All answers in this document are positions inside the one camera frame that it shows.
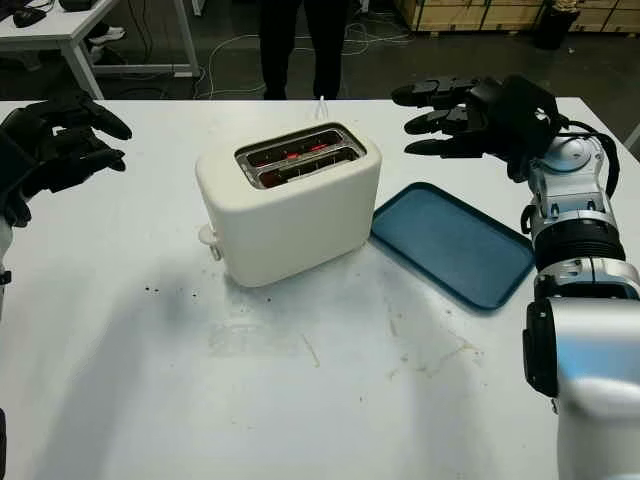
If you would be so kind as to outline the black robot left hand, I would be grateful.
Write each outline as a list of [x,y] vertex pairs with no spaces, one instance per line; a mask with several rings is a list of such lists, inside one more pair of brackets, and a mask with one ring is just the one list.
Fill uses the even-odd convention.
[[126,170],[124,152],[98,131],[132,138],[130,127],[84,90],[16,108],[1,121],[1,218],[8,226],[28,225],[27,202],[43,190],[75,187],[105,168]]

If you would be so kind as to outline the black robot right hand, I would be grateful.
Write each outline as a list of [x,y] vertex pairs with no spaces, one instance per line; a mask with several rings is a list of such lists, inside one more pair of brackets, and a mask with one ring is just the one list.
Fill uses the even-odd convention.
[[441,158],[489,154],[504,161],[508,177],[520,183],[527,180],[536,153],[539,94],[534,83],[517,75],[502,81],[441,77],[398,87],[391,99],[399,106],[432,109],[405,124],[407,134],[424,137],[407,145],[407,153]]

